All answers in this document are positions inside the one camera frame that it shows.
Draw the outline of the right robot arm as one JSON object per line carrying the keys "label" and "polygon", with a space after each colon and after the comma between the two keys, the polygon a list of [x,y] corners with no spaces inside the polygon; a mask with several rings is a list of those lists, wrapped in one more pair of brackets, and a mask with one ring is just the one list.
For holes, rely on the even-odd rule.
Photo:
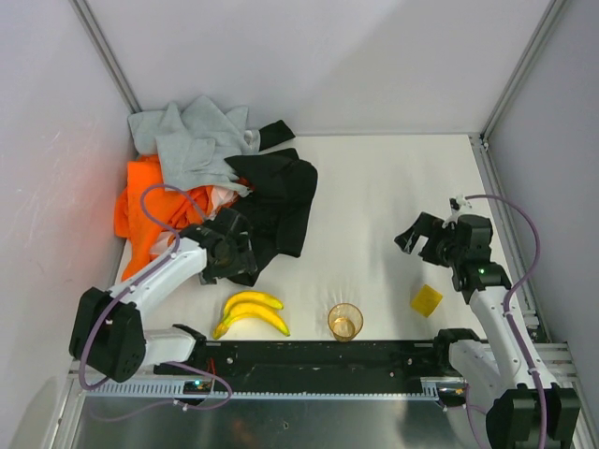
{"label": "right robot arm", "polygon": [[449,220],[422,212],[394,241],[411,253],[419,239],[423,261],[450,268],[461,293],[487,337],[469,330],[445,329],[447,362],[467,383],[466,402],[484,413],[455,419],[465,422],[475,442],[488,448],[568,448],[581,408],[577,392],[561,387],[526,330],[512,284],[492,261],[490,219],[457,213]]}

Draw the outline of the black zip jacket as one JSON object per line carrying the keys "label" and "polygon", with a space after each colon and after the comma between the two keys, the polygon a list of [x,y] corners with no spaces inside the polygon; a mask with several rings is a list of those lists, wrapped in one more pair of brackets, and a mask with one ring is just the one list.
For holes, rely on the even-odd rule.
{"label": "black zip jacket", "polygon": [[301,159],[295,148],[271,150],[295,137],[284,122],[272,123],[262,131],[266,135],[260,139],[257,154],[226,159],[235,175],[250,187],[250,194],[231,206],[251,226],[256,272],[229,278],[244,286],[255,285],[274,257],[301,256],[318,181],[317,169]]}

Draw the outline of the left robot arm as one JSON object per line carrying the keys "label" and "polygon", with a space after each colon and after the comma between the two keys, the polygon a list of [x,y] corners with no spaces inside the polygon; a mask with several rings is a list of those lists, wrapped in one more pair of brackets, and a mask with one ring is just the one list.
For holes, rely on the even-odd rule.
{"label": "left robot arm", "polygon": [[149,314],[192,277],[206,285],[256,270],[249,221],[233,209],[220,210],[203,224],[187,226],[136,275],[108,290],[85,291],[68,351],[117,383],[148,366],[192,362],[204,336],[184,325],[147,330]]}

